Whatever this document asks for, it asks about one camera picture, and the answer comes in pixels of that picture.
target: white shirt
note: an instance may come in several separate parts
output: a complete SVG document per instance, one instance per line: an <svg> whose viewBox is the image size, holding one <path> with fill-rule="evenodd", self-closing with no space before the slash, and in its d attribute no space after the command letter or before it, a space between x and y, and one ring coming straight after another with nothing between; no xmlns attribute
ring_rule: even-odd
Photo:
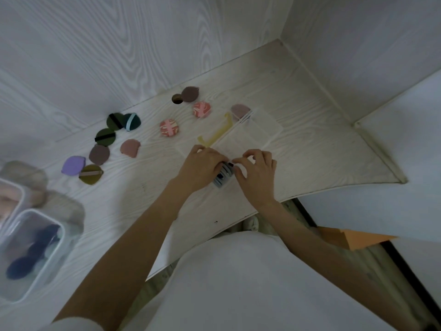
<svg viewBox="0 0 441 331"><path fill-rule="evenodd" d="M102 331L82 318L41 331ZM178 262L165 288L124 331L393 330L292 255L278 237L211 239Z"/></svg>

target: sleeve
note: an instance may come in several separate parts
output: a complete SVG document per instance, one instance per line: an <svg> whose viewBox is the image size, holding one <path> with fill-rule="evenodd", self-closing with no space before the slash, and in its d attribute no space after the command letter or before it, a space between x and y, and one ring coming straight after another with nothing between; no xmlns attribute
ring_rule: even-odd
<svg viewBox="0 0 441 331"><path fill-rule="evenodd" d="M81 317L69 317L58 320L39 331L104 331L97 323Z"/></svg>

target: right hand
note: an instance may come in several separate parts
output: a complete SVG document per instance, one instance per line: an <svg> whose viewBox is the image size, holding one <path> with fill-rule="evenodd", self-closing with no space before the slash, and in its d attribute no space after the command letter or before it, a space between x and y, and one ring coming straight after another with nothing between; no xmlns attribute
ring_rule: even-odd
<svg viewBox="0 0 441 331"><path fill-rule="evenodd" d="M253 156L256 161L253 164L248 157ZM240 188L251 205L260 211L265 205L276 202L274 199L274 173L277 161L268 151L248 150L242 158L233 159L233 163L242 164L246 169L246 177L239 167L234 167L234 175L239 182Z"/></svg>

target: black strap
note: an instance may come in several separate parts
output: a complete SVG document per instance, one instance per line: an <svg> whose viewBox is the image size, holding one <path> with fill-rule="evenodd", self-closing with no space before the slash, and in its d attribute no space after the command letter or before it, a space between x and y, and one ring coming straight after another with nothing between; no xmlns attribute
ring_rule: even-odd
<svg viewBox="0 0 441 331"><path fill-rule="evenodd" d="M107 138L112 138L114 136L115 136L114 132L112 132L111 134L104 134L102 136L95 137L95 141L97 142L99 140L103 140L103 139L107 139Z"/></svg>
<svg viewBox="0 0 441 331"><path fill-rule="evenodd" d="M118 121L118 119L116 118L115 114L110 114L109 117L113 121L113 123L116 124L117 127L119 127L120 129L123 128L123 125L121 124L120 121Z"/></svg>

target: yellow plastic strip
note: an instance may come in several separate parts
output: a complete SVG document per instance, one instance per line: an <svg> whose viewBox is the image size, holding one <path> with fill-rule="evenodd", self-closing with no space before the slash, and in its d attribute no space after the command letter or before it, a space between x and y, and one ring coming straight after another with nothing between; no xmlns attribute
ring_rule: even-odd
<svg viewBox="0 0 441 331"><path fill-rule="evenodd" d="M226 133L231 127L233 126L233 119L231 118L231 114L227 112L225 114L225 117L227 118L227 125L220 128L214 135L211 137L208 141L205 141L202 136L198 137L199 142L204 145L205 147L212 146L224 133Z"/></svg>

